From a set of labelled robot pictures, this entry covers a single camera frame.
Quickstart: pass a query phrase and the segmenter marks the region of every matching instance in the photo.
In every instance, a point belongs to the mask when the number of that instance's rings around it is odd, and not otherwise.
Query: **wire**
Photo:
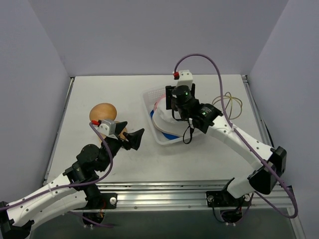
[[[106,202],[105,200],[103,199],[103,207],[100,209],[100,216],[101,218],[103,218],[103,213],[102,213],[102,210],[106,208]]]
[[[213,203],[211,204],[211,207],[213,208],[213,214],[214,214],[215,219],[216,219],[219,223],[225,223],[224,221],[221,221],[221,220],[219,220],[219,219],[217,218],[216,213],[215,213],[214,204],[213,204]]]
[[[74,213],[74,212],[68,212],[68,213],[72,214],[72,215],[75,215],[75,216],[78,216],[80,218],[83,218],[84,220],[86,220],[86,221],[90,222],[91,224],[94,224],[94,225],[96,225],[98,227],[102,227],[102,228],[113,228],[114,227],[114,225],[112,225],[112,224],[100,224],[100,223],[97,223],[97,222],[95,222],[95,221],[93,221],[91,219],[86,218],[83,215],[80,215],[80,214],[77,214],[77,213]]]
[[[254,197],[254,193],[251,194],[251,197],[250,197],[250,199],[249,199],[249,201],[248,201],[248,206],[247,206],[247,209],[246,209],[245,213],[242,215],[241,219],[239,219],[236,223],[239,223],[239,222],[243,219],[243,217],[246,215],[246,213],[248,213],[248,210],[249,210],[249,208],[250,208],[251,205],[252,205],[253,197]],[[235,212],[237,212],[238,210],[241,210],[244,201],[241,203],[241,205],[239,205],[239,206],[234,210]],[[224,219],[224,218],[223,218],[223,214],[226,213],[226,212],[229,212],[229,211],[230,211],[230,210],[227,210],[227,211],[222,212],[222,213],[220,214],[221,218]]]
[[[74,188],[74,187],[83,187],[83,186],[88,186],[88,185],[91,185],[91,184],[95,184],[95,183],[98,183],[100,182],[101,180],[105,179],[110,173],[111,173],[111,170],[113,168],[113,156],[112,156],[112,153],[111,153],[111,150],[108,146],[108,144],[105,142],[104,138],[99,134],[99,132],[94,128],[93,124],[90,122],[89,123],[91,129],[96,133],[96,135],[101,139],[103,145],[105,146],[106,148],[106,151],[108,152],[108,155],[109,155],[109,158],[110,158],[110,167],[109,167],[109,170],[99,179],[97,180],[94,180],[94,181],[91,181],[91,182],[87,182],[87,183],[71,183],[71,184],[67,184],[67,185],[61,185],[61,186],[58,186],[58,187],[54,187],[54,188],[51,188],[51,191],[52,190],[57,190],[57,189],[61,189],[61,188]],[[46,194],[46,193],[49,193],[50,190],[45,190],[41,193],[38,193],[38,194],[35,194],[29,198],[26,198],[25,200],[23,201],[20,201],[18,203],[15,203],[13,205],[10,205],[10,206],[6,206],[6,207],[3,207],[3,208],[0,208],[0,212],[1,211],[5,211],[5,210],[8,210],[10,208],[13,208],[13,207],[16,207],[16,206],[19,206],[25,202],[28,202],[32,199],[35,199],[39,196],[42,196],[43,194]]]
[[[227,109],[227,107],[228,107],[228,105],[230,103],[230,112],[229,112],[229,116],[228,116],[229,119],[230,120],[234,120],[234,119],[239,118],[241,116],[241,113],[243,112],[243,102],[241,101],[241,99],[239,99],[237,97],[233,97],[230,92],[226,92],[225,93],[224,99],[229,99],[229,101],[227,102],[227,105],[225,107],[225,109]],[[231,114],[232,114],[232,111],[233,111],[233,100],[236,101],[239,104],[240,112],[239,112],[239,114],[236,117],[232,118]],[[217,96],[215,99],[213,99],[211,104],[214,106],[215,104],[217,104],[220,101],[221,101],[221,97]]]
[[[284,188],[285,192],[287,193],[287,195],[289,196],[289,198],[291,199],[292,201],[292,204],[294,206],[294,209],[295,209],[295,212],[293,215],[286,215],[284,213],[282,213],[274,204],[272,204],[271,202],[269,202],[264,196],[262,196],[259,192],[255,192],[260,198],[262,198],[266,203],[268,203],[273,209],[275,209],[278,213],[280,213],[281,215],[283,215],[284,217],[286,218],[295,218],[296,216],[298,216],[298,206],[297,206],[297,202],[296,202],[296,199],[294,197],[294,195],[290,192],[290,190],[288,189],[288,187],[285,185],[284,181],[276,174],[276,172],[271,168],[271,166],[268,165],[267,161],[264,160],[255,150],[254,148],[247,142],[247,140],[245,140],[245,138],[241,135],[241,133],[236,129],[236,128],[233,128],[233,123],[230,121],[228,115],[227,115],[227,112],[226,112],[226,108],[225,108],[225,104],[224,104],[224,96],[223,96],[223,83],[222,83],[222,80],[221,80],[221,75],[220,75],[220,72],[219,72],[219,69],[217,67],[217,65],[215,64],[215,62],[208,56],[204,55],[204,54],[199,54],[199,53],[195,53],[195,54],[189,54],[189,55],[186,55],[184,57],[182,57],[175,65],[175,68],[174,68],[174,72],[176,72],[179,64],[185,60],[186,58],[188,57],[191,57],[191,56],[200,56],[200,57],[203,57],[203,58],[206,58],[208,61],[210,61],[210,63],[213,64],[213,66],[215,67],[216,69],[216,72],[217,72],[217,75],[218,75],[218,80],[219,80],[219,88],[220,88],[220,98],[221,98],[221,106],[222,106],[222,109],[223,109],[223,113],[224,113],[224,116],[226,118],[226,121],[227,123],[229,124],[229,126],[234,130],[234,132],[238,135],[238,137],[243,141],[243,143],[249,148],[250,151],[252,151],[252,153],[260,160],[260,162],[265,166],[265,168],[268,169],[268,171],[275,177],[275,179],[279,182],[279,184]]]

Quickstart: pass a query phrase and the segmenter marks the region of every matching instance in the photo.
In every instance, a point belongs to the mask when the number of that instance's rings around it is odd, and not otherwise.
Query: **tabletop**
[[[219,96],[216,75],[193,77],[195,95],[201,103],[211,103]],[[224,93],[229,91],[243,102],[243,112],[233,122],[261,140],[241,76],[222,75],[222,80]],[[145,133],[138,151],[122,149],[118,152],[113,170],[103,182],[227,180],[249,174],[251,168],[240,155],[207,135],[195,137],[189,145],[156,143],[143,111],[141,94],[150,88],[174,83],[171,75],[76,77],[47,180],[53,180],[70,167],[85,145],[99,145],[89,127],[89,112],[104,102],[116,107],[117,121],[128,121],[128,132],[145,128]]]

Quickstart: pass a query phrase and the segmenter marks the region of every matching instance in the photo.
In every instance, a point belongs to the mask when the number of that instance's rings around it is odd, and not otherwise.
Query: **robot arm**
[[[105,141],[112,157],[123,147],[138,150],[144,129],[133,133],[120,133],[127,122],[112,120],[94,122],[97,132],[106,135]],[[113,162],[105,145],[98,148],[89,144],[77,155],[77,161],[52,182],[18,201],[0,203],[0,229],[3,239],[24,239],[42,223],[78,208],[99,208],[102,195],[95,183],[99,181],[96,171],[103,172]]]
[[[178,80],[175,87],[166,86],[166,109],[172,110],[172,115],[178,111],[181,120],[187,121],[190,128],[197,128],[217,138],[240,154],[252,167],[250,175],[233,178],[228,182],[223,189],[226,194],[224,199],[234,201],[254,191],[270,194],[277,180],[245,145],[234,129],[245,138],[279,177],[285,171],[286,151],[281,147],[274,149],[259,142],[234,124],[230,126],[219,109],[211,104],[201,104],[194,96],[195,85],[192,83],[192,75],[189,71],[175,72],[174,79]]]

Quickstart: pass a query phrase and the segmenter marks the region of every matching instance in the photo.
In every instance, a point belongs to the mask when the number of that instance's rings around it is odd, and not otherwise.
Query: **red connector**
[[[91,121],[92,124],[99,126],[101,124],[101,121],[96,121],[96,120],[92,120]]]
[[[178,71],[174,72],[173,76],[174,76],[174,80],[178,80],[179,79],[179,72]]]

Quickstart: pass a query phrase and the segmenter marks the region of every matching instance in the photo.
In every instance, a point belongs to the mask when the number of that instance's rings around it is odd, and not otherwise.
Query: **white table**
[[[242,115],[233,122],[260,140],[241,76],[223,75],[222,80],[224,93],[230,91],[243,102]],[[47,180],[54,179],[75,162],[82,147],[90,143],[99,145],[88,123],[91,108],[102,102],[117,108],[116,120],[128,121],[128,132],[145,128],[140,149],[120,150],[104,182],[227,180],[247,175],[251,170],[248,163],[214,138],[195,137],[190,145],[179,142],[161,146],[155,142],[142,108],[141,93],[174,83],[171,75],[76,77]],[[195,75],[194,83],[195,95],[202,103],[211,103],[219,96],[216,75]]]
[[[258,121],[260,116],[258,114],[254,116],[256,106],[252,104],[253,113],[250,105],[252,98],[246,93],[246,89],[249,92],[249,87],[243,83],[241,76],[223,75],[222,79],[224,92],[230,91],[243,102],[242,115],[233,122],[256,139],[268,140],[264,129],[256,123],[255,116]],[[212,99],[219,95],[216,76],[195,75],[194,82],[196,83],[195,95],[201,102],[211,103]],[[135,228],[146,225],[145,222],[150,220],[156,225],[155,230],[162,232],[165,227],[173,230],[176,221],[185,226],[189,218],[192,218],[192,222],[195,220],[198,225],[201,225],[203,230],[221,229],[221,234],[225,235],[229,232],[228,229],[221,228],[213,219],[211,208],[207,206],[206,192],[221,190],[230,178],[247,175],[250,166],[225,144],[205,135],[195,137],[189,145],[179,142],[170,146],[161,146],[155,142],[142,108],[141,93],[149,88],[173,84],[172,76],[75,78],[48,168],[48,181],[70,167],[82,147],[90,143],[99,145],[97,136],[88,125],[89,112],[96,104],[102,102],[114,104],[118,111],[116,120],[127,120],[129,132],[145,128],[140,149],[138,151],[120,150],[115,157],[111,174],[103,182],[98,183],[102,194],[117,194],[117,207],[114,210],[108,210],[108,218],[112,218],[111,220],[118,218],[117,220],[124,227],[120,227],[119,232],[110,232],[110,235],[126,232],[124,237],[129,237]],[[275,186],[266,198],[282,210],[292,213],[291,201],[280,186]],[[290,221],[283,219],[272,209],[268,209],[269,206],[258,196],[254,197],[251,208],[251,210],[256,208],[267,210],[261,213],[258,210],[252,211],[243,222],[246,223],[243,228],[254,228],[254,232],[259,235],[259,232],[265,231],[264,227],[275,227],[272,226],[271,223],[273,223],[280,225],[280,230],[286,228],[288,234],[284,233],[285,235],[291,235],[291,237],[296,235],[297,238],[302,238],[299,236],[302,235],[299,219]],[[86,212],[96,213],[96,210],[86,210]],[[144,221],[141,220],[142,214],[139,212],[143,212],[146,218]],[[183,214],[180,219],[175,219],[173,215],[178,215],[179,212],[186,214]],[[166,219],[160,220],[161,215],[165,215]],[[81,224],[76,220],[70,220],[64,216],[57,221],[68,226],[61,227],[56,226],[56,223],[46,223],[40,228],[50,232],[49,235],[54,235],[57,230],[63,228],[63,234],[69,232],[73,235],[78,232],[78,237],[85,237],[85,232],[78,229]],[[134,229],[127,228],[132,225],[132,222],[137,223],[137,226]],[[240,230],[240,227],[236,227],[231,231],[234,235],[247,234],[246,230],[245,232]],[[96,238],[106,235],[106,231],[93,231],[97,233],[94,234]],[[38,229],[38,234],[33,236],[42,238],[43,232]]]

